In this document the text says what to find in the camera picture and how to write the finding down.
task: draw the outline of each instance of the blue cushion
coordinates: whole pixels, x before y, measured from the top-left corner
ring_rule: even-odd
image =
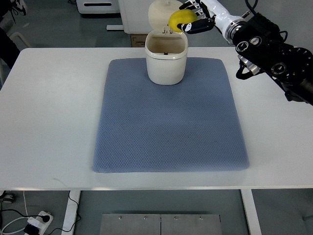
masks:
[[[187,58],[183,80],[172,86],[149,79],[145,58],[111,61],[94,171],[230,171],[248,166],[221,60]]]

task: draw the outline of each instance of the lemon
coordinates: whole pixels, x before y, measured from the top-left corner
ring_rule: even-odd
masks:
[[[183,9],[174,12],[169,21],[168,26],[175,32],[182,32],[179,28],[177,28],[178,24],[187,24],[197,20],[197,15],[189,9]]]

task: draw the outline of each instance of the cardboard box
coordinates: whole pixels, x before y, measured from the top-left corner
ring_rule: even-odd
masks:
[[[145,47],[148,34],[131,34],[132,47]]]

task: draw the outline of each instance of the white container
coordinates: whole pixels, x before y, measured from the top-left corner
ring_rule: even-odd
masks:
[[[154,29],[146,38],[145,51],[149,78],[159,85],[174,85],[185,74],[188,39],[167,25],[181,2],[156,0],[149,8],[149,23]]]

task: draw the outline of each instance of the power strip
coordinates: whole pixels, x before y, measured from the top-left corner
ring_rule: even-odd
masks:
[[[47,213],[47,212],[44,212],[44,211],[41,211],[39,213],[40,216],[45,216],[45,215],[48,215],[50,217],[49,221],[48,222],[44,222],[43,219],[40,217],[40,216],[37,216],[36,218],[33,218],[33,217],[29,217],[28,219],[28,223],[29,223],[29,226],[33,228],[36,227],[38,228],[38,233],[37,232],[31,232],[31,233],[28,233],[24,230],[25,235],[34,235],[34,234],[39,234],[39,235],[44,235],[45,231],[47,230],[48,226],[51,224],[52,220],[53,220],[53,216],[50,215],[50,213]]]

